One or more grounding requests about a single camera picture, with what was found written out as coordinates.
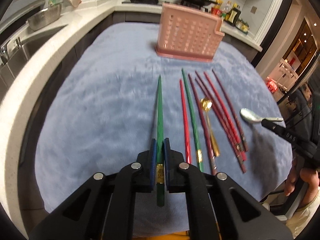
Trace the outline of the person's right hand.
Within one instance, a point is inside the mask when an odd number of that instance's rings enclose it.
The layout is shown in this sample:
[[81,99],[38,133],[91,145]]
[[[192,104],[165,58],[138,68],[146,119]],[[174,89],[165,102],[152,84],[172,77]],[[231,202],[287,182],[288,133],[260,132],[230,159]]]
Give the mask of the person's right hand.
[[317,170],[312,170],[310,168],[302,168],[297,172],[297,163],[298,160],[294,157],[289,175],[285,180],[284,194],[288,197],[294,191],[296,182],[299,178],[304,181],[304,183],[307,183],[307,190],[298,206],[299,208],[303,208],[318,196],[319,176]]

